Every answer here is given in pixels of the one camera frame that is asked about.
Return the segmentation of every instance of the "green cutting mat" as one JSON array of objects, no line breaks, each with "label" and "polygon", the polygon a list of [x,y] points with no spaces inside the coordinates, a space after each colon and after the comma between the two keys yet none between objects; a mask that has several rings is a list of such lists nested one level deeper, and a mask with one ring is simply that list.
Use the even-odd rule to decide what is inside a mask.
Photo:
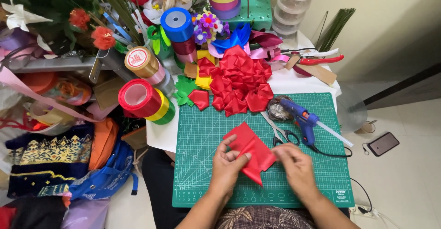
[{"label": "green cutting mat", "polygon": [[[286,95],[307,108],[308,112],[318,115],[325,125],[340,132],[331,93]],[[212,106],[202,112],[196,106],[180,107],[173,189],[174,207],[192,207],[205,194],[211,179],[212,157],[219,142],[227,132],[244,121],[269,148],[273,147],[273,129],[260,113],[248,111],[247,114],[225,117],[224,111],[216,111]],[[301,136],[300,128],[292,122],[276,122],[276,125]],[[322,152],[345,154],[343,143],[329,132],[319,126],[314,128],[314,132],[315,146]],[[347,160],[317,154],[302,143],[300,148],[313,159],[315,179],[320,191],[337,207],[353,207],[355,203]],[[262,172],[261,177],[263,188],[240,173],[227,207],[302,207],[286,181],[281,164],[273,164],[266,172]]]}]

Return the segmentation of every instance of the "pink ribbon spool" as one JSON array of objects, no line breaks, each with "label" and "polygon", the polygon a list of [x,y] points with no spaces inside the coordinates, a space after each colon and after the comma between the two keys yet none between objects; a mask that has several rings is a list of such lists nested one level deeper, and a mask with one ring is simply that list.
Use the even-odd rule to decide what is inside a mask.
[{"label": "pink ribbon spool", "polygon": [[164,67],[162,67],[161,63],[158,61],[158,71],[151,76],[150,78],[145,78],[144,80],[146,80],[147,82],[149,82],[151,85],[155,85],[160,83],[164,77],[165,77],[165,70]]},{"label": "pink ribbon spool", "polygon": [[237,5],[237,3],[239,3],[239,0],[234,0],[233,2],[229,2],[225,4],[213,2],[212,0],[210,0],[211,6],[213,7],[213,9],[216,10],[230,10],[234,8]]},{"label": "pink ribbon spool", "polygon": [[196,52],[196,49],[192,53],[187,54],[187,55],[181,55],[181,54],[176,53],[176,57],[178,57],[178,59],[181,63],[185,63],[186,61],[193,63],[198,60],[198,54]]}]

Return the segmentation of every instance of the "patterned clothing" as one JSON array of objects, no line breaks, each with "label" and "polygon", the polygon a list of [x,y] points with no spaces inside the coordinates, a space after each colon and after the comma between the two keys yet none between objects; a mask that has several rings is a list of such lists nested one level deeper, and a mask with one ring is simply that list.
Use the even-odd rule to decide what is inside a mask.
[{"label": "patterned clothing", "polygon": [[229,209],[221,215],[216,229],[314,229],[310,215],[272,206],[247,206]]},{"label": "patterned clothing", "polygon": [[88,172],[92,123],[57,136],[27,133],[5,142],[13,164],[9,198],[63,195]]}]

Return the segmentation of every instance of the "white tile floor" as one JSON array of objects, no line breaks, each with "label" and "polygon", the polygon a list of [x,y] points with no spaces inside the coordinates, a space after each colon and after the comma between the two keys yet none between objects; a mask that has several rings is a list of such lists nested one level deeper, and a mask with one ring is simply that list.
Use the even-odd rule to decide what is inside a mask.
[{"label": "white tile floor", "polygon": [[[351,177],[368,192],[373,206],[401,229],[441,229],[441,99],[368,111],[378,120],[372,134],[346,134],[355,145],[349,158]],[[400,142],[377,158],[366,156],[362,143],[386,132]],[[107,229],[155,228],[146,186],[140,177],[137,196],[130,196],[131,178],[112,197]],[[369,204],[363,190],[353,183],[358,204]],[[381,220],[352,216],[362,229],[387,228]],[[388,228],[395,228],[391,223]]]}]

